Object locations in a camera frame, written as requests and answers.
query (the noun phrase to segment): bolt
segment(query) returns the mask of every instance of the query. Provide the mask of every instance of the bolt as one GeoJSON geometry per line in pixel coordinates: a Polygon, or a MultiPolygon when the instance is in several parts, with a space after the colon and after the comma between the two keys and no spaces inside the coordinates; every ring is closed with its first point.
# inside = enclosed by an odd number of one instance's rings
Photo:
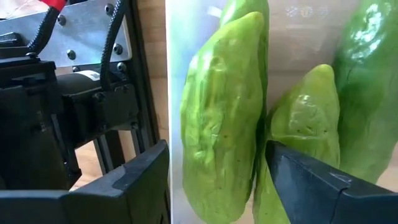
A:
{"type": "Polygon", "coordinates": [[[57,17],[57,21],[61,26],[64,26],[67,23],[67,19],[65,18],[64,15],[59,15],[57,17]]]}
{"type": "Polygon", "coordinates": [[[127,70],[126,64],[124,64],[123,62],[119,62],[117,68],[120,72],[125,72],[127,70]]]}
{"type": "Polygon", "coordinates": [[[26,53],[25,56],[28,56],[30,58],[36,58],[37,54],[35,52],[29,52],[29,53],[26,53]]]}
{"type": "Polygon", "coordinates": [[[72,67],[73,72],[80,72],[80,68],[77,66],[72,67]]]}
{"type": "Polygon", "coordinates": [[[108,16],[112,16],[114,6],[112,4],[107,4],[105,6],[105,12],[108,16]]]}
{"type": "Polygon", "coordinates": [[[69,58],[70,60],[75,60],[75,59],[76,59],[76,53],[75,53],[75,51],[73,51],[73,50],[68,50],[68,51],[67,51],[67,55],[68,55],[68,58],[69,58]]]}
{"type": "Polygon", "coordinates": [[[114,44],[113,45],[113,52],[117,55],[121,55],[123,52],[123,47],[120,44],[114,44]]]}

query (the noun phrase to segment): black cable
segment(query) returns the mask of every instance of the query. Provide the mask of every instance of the black cable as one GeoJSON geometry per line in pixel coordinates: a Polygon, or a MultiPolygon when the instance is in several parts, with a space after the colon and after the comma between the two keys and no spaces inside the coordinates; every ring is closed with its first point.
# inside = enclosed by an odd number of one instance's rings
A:
{"type": "Polygon", "coordinates": [[[125,8],[126,0],[118,0],[113,9],[111,23],[105,40],[105,46],[102,51],[99,82],[104,91],[112,91],[111,81],[109,79],[109,63],[111,61],[113,44],[123,21],[125,8]]]}
{"type": "Polygon", "coordinates": [[[37,30],[35,38],[27,45],[31,52],[35,52],[38,55],[47,45],[59,14],[60,11],[56,8],[49,7],[37,30]]]}

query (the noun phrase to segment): wooden surface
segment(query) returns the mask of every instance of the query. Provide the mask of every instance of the wooden surface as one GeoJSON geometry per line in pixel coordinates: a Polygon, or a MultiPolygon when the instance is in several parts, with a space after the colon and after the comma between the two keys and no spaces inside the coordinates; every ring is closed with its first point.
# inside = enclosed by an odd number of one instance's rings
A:
{"type": "MultiPolygon", "coordinates": [[[[159,134],[160,138],[168,141],[169,113],[167,108],[165,1],[138,0],[138,7],[145,41],[150,84],[159,124],[159,134]]],[[[38,0],[0,0],[0,18],[20,17],[46,10],[47,5],[38,0]]],[[[77,149],[76,154],[83,176],[76,183],[74,189],[102,176],[92,142],[77,149]]],[[[132,159],[134,154],[125,156],[128,159],[132,159]]]]}
{"type": "Polygon", "coordinates": [[[394,192],[398,192],[398,144],[392,155],[389,167],[383,175],[381,175],[377,184],[394,192]]]}

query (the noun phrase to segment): red cable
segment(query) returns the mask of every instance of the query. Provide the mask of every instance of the red cable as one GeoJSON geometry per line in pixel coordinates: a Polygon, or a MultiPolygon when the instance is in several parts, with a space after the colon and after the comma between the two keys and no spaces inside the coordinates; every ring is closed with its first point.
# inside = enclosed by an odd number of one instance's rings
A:
{"type": "Polygon", "coordinates": [[[67,4],[66,0],[40,0],[48,6],[56,8],[58,11],[62,11],[63,7],[67,4]]]}

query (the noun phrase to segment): chayote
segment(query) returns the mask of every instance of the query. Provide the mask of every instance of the chayote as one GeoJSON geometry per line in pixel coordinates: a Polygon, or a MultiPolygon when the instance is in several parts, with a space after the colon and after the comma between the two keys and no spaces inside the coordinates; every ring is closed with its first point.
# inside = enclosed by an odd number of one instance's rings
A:
{"type": "Polygon", "coordinates": [[[183,188],[209,224],[237,220],[252,189],[263,104],[257,57],[263,27],[259,12],[221,27],[194,56],[185,81],[183,188]]]}
{"type": "MultiPolygon", "coordinates": [[[[333,70],[329,65],[319,65],[271,109],[267,116],[267,138],[338,168],[339,112],[333,70]]],[[[254,221],[258,224],[290,223],[272,183],[264,152],[257,169],[254,221]]]]}
{"type": "Polygon", "coordinates": [[[340,99],[340,169],[376,183],[398,141],[398,1],[362,0],[333,68],[340,99]]]}
{"type": "Polygon", "coordinates": [[[257,124],[257,151],[261,151],[265,144],[265,117],[267,114],[267,85],[268,85],[268,36],[269,36],[269,5],[268,0],[229,0],[223,9],[220,26],[243,17],[249,12],[260,12],[264,18],[264,28],[261,32],[258,47],[259,71],[262,86],[263,109],[257,124]]]}

